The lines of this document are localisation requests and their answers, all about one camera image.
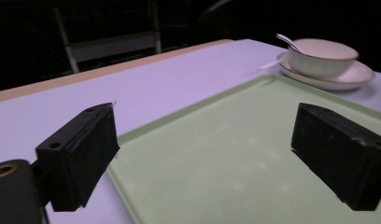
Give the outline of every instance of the white saucer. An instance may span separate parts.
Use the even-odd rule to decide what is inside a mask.
[[[348,91],[356,89],[374,79],[374,71],[360,62],[354,62],[341,76],[325,79],[314,79],[296,74],[287,60],[288,54],[282,53],[277,56],[280,61],[281,71],[287,77],[306,83],[326,91]]]

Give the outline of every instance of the dark background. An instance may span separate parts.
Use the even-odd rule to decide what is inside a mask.
[[[151,27],[146,1],[0,0],[0,91],[71,74],[52,7],[65,16],[95,14],[66,24],[71,42],[124,35]],[[381,0],[158,0],[162,50],[222,38],[255,39],[279,47],[275,34],[338,41],[381,72]],[[81,71],[146,57],[152,49],[80,63]]]

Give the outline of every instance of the metal spoon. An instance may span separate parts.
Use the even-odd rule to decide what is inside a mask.
[[[280,40],[284,40],[287,44],[289,44],[293,49],[295,49],[298,52],[301,52],[298,47],[295,46],[295,43],[288,37],[281,35],[281,34],[276,34],[275,37],[279,38]]]

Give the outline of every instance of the green tray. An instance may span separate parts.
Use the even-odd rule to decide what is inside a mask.
[[[381,135],[381,113],[280,76],[251,80],[119,137],[108,173],[135,223],[381,223],[290,150],[298,103]]]

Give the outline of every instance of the table surface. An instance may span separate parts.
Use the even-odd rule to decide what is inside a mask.
[[[89,72],[0,91],[0,162],[36,160],[35,147],[83,109],[115,103],[118,134],[267,74],[286,51],[255,40],[220,40]],[[332,92],[381,111],[381,73],[354,91]],[[107,174],[87,206],[53,212],[50,223],[133,223]]]

